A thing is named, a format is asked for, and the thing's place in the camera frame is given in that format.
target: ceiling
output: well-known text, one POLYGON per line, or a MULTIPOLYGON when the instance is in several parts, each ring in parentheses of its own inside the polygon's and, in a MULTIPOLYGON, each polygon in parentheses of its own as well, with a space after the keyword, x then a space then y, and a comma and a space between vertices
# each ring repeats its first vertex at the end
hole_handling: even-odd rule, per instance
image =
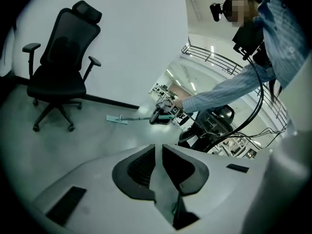
POLYGON ((173 79, 176 83, 176 79, 180 82, 183 89, 185 89, 191 95, 195 93, 201 93, 213 89, 217 85, 217 81, 207 74, 204 74, 194 68, 181 66, 178 63, 171 63, 169 68, 170 72, 174 75, 173 79), (196 91, 193 90, 190 82, 195 85, 196 91))
POLYGON ((225 0, 185 0, 189 33, 213 37, 231 42, 237 28, 227 22, 222 16, 215 22, 209 6, 213 3, 223 3, 225 0))

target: green handle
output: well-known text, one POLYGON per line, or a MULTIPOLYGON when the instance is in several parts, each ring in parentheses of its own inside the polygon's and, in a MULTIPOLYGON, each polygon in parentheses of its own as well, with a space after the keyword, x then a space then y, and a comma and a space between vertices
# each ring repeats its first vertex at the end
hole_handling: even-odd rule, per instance
POLYGON ((173 119, 173 115, 160 115, 158 116, 158 119, 173 119))

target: railing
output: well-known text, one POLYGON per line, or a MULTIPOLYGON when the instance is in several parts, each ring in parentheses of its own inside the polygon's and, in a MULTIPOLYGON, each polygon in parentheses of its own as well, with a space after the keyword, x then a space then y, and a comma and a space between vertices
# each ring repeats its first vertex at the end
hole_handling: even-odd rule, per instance
MULTIPOLYGON (((181 51, 183 54, 189 55, 191 57, 200 58, 205 62, 210 62, 213 67, 221 68, 224 72, 228 73, 231 76, 238 75, 243 70, 243 67, 241 65, 222 55, 213 53, 204 48, 191 45, 190 40, 181 51)), ((264 102, 272 110, 272 112, 276 116, 276 119, 282 124, 282 126, 286 126, 287 122, 286 108, 283 106, 283 104, 278 100, 276 96, 274 96, 274 102, 272 103, 268 87, 266 85, 263 85, 263 89, 264 89, 264 102)), ((257 96, 259 96, 260 88, 257 88, 255 91, 257 93, 257 96)))

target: sleeve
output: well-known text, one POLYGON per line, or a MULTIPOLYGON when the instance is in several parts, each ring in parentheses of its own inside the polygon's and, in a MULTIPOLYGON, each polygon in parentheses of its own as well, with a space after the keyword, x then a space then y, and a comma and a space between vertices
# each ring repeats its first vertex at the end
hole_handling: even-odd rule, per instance
MULTIPOLYGON (((269 76, 267 71, 260 65, 254 63, 262 83, 275 78, 269 76)), ((259 87, 259 80, 254 68, 248 64, 242 72, 232 79, 219 83, 211 91, 191 96, 182 101, 183 109, 187 112, 197 112, 213 107, 227 105, 238 98, 246 95, 259 87)))

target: striped shirt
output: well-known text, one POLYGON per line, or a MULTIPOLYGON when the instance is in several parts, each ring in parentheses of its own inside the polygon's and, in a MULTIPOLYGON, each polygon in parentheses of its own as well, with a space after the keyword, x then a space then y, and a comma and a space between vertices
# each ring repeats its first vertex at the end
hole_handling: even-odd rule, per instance
MULTIPOLYGON (((303 65, 309 53, 304 33, 282 0, 263 0, 254 22, 263 28, 263 37, 272 68, 254 64, 263 83, 277 79, 285 88, 303 65)), ((182 101, 187 112, 202 111, 233 102, 259 87, 259 80, 249 64, 232 79, 219 83, 211 91, 182 101)))

